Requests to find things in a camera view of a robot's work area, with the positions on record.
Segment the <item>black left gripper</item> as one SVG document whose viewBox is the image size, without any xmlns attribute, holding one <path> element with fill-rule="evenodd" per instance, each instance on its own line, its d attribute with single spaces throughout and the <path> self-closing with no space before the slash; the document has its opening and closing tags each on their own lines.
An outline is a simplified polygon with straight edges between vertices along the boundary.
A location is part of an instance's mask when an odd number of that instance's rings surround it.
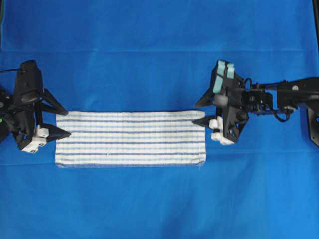
<svg viewBox="0 0 319 239">
<path fill-rule="evenodd" d="M 42 112 L 68 115 L 68 111 L 46 88 L 37 91 L 40 100 L 18 105 L 7 100 L 7 129 L 20 151 L 37 153 L 45 144 L 68 138 L 71 133 L 50 124 L 42 124 Z"/>
</svg>

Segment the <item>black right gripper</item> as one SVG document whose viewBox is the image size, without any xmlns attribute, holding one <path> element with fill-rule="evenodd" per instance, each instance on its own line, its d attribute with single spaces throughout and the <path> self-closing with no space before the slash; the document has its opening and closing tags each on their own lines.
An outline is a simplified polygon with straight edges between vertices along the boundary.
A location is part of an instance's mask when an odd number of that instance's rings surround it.
<svg viewBox="0 0 319 239">
<path fill-rule="evenodd" d="M 222 145 L 237 143 L 248 122 L 249 115 L 242 100 L 243 84 L 234 64 L 218 60 L 212 70 L 209 89 L 194 105 L 196 108 L 216 106 L 214 116 L 205 116 L 192 123 L 211 129 L 211 139 Z"/>
</svg>

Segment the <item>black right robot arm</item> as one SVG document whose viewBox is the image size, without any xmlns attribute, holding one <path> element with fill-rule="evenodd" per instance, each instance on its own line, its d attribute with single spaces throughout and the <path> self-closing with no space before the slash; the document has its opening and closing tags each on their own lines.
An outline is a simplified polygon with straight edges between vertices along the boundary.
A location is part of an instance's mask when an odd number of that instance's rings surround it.
<svg viewBox="0 0 319 239">
<path fill-rule="evenodd" d="M 211 129 L 211 138 L 223 145 L 232 145 L 249 120 L 249 114 L 273 115 L 287 122 L 298 108 L 307 110 L 310 140 L 319 143 L 319 79 L 258 84 L 244 79 L 233 63 L 218 60 L 211 73 L 210 86 L 197 101 L 196 107 L 215 106 L 216 113 L 193 121 Z"/>
</svg>

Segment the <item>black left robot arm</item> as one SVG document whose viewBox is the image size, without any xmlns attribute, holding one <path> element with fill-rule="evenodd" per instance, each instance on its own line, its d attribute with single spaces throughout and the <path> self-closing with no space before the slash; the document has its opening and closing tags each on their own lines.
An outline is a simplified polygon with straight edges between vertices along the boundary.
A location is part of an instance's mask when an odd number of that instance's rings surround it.
<svg viewBox="0 0 319 239">
<path fill-rule="evenodd" d="M 68 115 L 68 111 L 58 102 L 48 89 L 38 100 L 28 105 L 15 105 L 14 95 L 3 89 L 0 91 L 0 141 L 10 134 L 20 151 L 37 153 L 47 143 L 62 140 L 71 133 L 51 124 L 43 122 L 43 112 L 57 115 Z"/>
</svg>

